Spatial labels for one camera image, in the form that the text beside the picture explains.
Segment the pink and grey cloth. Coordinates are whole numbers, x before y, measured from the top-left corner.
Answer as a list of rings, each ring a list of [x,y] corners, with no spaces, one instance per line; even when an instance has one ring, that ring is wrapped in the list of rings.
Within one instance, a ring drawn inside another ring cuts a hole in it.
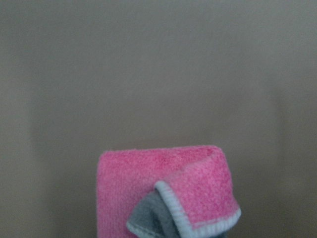
[[[106,151],[99,159],[100,238],[222,238],[240,216],[216,146]]]

